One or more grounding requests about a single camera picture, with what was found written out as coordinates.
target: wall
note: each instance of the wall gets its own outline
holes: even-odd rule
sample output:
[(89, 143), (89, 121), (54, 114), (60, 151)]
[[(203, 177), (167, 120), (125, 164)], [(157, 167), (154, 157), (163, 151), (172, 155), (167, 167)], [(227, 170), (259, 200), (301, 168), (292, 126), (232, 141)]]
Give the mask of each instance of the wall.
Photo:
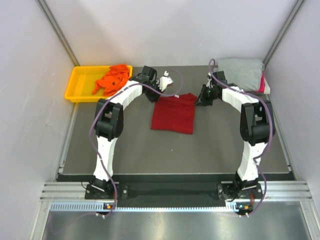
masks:
[(25, 240), (58, 164), (73, 65), (35, 0), (0, 6), (0, 239)]
[(266, 68), (295, 173), (320, 212), (320, 1), (307, 0)]
[(266, 56), (296, 0), (47, 0), (81, 65)]

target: gray cloth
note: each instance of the gray cloth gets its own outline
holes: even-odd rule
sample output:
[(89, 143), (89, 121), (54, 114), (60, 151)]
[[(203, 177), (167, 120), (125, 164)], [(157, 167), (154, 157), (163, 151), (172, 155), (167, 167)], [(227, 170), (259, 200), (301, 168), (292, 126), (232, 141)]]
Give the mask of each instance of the gray cloth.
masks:
[(224, 71), (229, 84), (236, 84), (245, 91), (258, 91), (264, 64), (258, 59), (228, 58), (218, 60), (215, 72)]

